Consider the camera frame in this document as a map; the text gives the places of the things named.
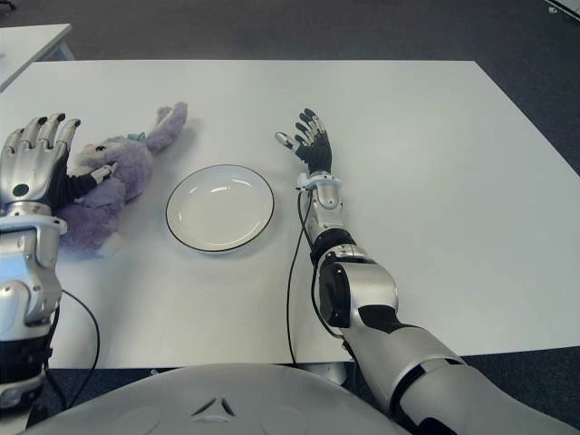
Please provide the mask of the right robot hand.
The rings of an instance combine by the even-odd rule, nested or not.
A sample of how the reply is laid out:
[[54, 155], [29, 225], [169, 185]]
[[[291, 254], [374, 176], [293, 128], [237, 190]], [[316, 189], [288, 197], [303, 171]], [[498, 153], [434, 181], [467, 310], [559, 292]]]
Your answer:
[[299, 113], [295, 123], [297, 133], [294, 137], [283, 132], [275, 134], [276, 141], [291, 150], [308, 168], [310, 173], [332, 172], [332, 147], [320, 117], [311, 109]]

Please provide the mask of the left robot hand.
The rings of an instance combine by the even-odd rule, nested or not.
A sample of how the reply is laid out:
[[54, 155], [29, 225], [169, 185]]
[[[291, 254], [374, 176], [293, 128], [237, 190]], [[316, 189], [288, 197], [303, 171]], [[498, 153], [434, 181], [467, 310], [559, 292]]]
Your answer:
[[107, 162], [82, 175], [67, 172], [78, 119], [63, 113], [31, 119], [13, 131], [1, 150], [1, 214], [19, 210], [51, 216], [110, 179], [117, 163]]

